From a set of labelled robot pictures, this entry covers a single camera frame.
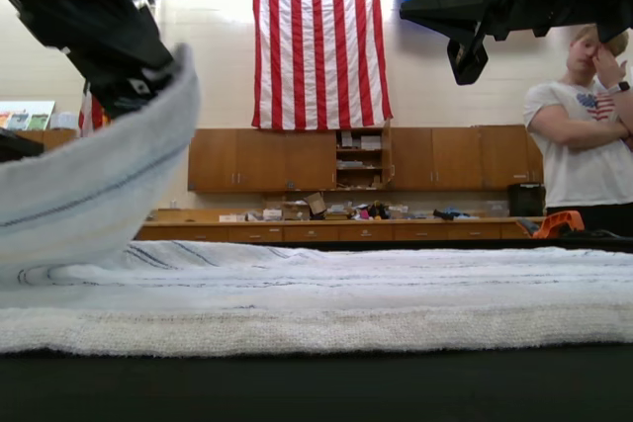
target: wooden countertop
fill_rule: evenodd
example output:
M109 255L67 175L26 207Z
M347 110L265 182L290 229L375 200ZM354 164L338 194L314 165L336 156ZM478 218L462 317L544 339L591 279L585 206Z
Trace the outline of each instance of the wooden countertop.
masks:
M542 222L544 217L530 217L531 221ZM505 224L515 223L518 221L516 217L476 217L476 218L457 218L453 221L445 221L443 219L381 219L381 220L315 220L315 221L246 221L246 222L218 222L198 219L192 220L149 220L143 227L197 227L197 226L215 226L215 227L236 227L236 226L380 226L394 224Z

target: american flag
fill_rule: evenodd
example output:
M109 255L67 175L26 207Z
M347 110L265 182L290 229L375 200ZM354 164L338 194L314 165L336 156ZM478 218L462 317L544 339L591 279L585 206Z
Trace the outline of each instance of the american flag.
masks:
M105 126L108 119L97 98L90 92L90 84L85 83L79 111L79 130L82 137L90 135L95 130Z
M615 103L608 93L600 92L595 95L593 107L587 108L587 111L596 121L610 121L615 112Z
M253 11L254 127L348 129L392 117L380 0L253 0Z

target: orange object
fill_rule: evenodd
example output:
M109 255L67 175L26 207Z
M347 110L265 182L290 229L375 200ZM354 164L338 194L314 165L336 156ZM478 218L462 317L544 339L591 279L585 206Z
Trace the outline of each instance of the orange object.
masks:
M520 219L517 223L532 239L556 239L563 232L584 231L585 224L577 211L561 211L547 216L540 227L531 221Z

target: poster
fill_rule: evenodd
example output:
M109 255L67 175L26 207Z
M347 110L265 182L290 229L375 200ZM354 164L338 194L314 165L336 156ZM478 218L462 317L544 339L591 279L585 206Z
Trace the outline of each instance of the poster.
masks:
M0 101L0 127L46 130L54 107L54 101Z

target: wooden cabinet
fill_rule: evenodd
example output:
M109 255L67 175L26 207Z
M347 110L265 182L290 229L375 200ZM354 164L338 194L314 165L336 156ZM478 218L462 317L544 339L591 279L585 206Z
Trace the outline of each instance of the wooden cabinet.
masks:
M383 188L389 187L394 179L394 149L392 138L392 127L390 123L386 123L382 131L381 139L382 148L382 166L383 166Z
M189 147L189 191L234 190L236 174L237 130L199 128Z
M136 240L227 242L228 229L216 226L146 226L138 232Z
M428 191L434 188L433 131L422 127L394 127L391 188L399 191Z
M501 239L529 239L527 232L515 222L501 225Z
M46 130L43 134L45 151L54 150L71 142L77 137L77 132L70 129Z
M395 241L427 241L448 239L448 229L444 224L395 224Z
M252 129L201 128L189 148L189 190L284 190L284 135Z
M391 241L392 227L386 224L371 223L367 226L340 226L338 237L341 241Z
M237 226L228 229L230 242L283 242L284 233L281 226Z
M479 131L474 127L433 130L434 188L481 190L483 185Z
M284 134L240 129L237 131L236 188L267 192L286 188Z
M501 239L501 230L498 224L450 224L448 238L456 240Z
M55 130L16 130L16 135L42 143L46 152L63 146L77 138L77 132L71 129Z
M284 138L286 190L336 187L336 133L287 133Z
M284 229L284 241L323 242L337 241L338 228L335 226L288 226Z
M506 190L530 181L524 126L477 127L481 134L484 189Z
M530 182L543 183L545 174L543 173L543 155L536 145L536 142L529 133L526 133L527 142L527 163L530 175Z

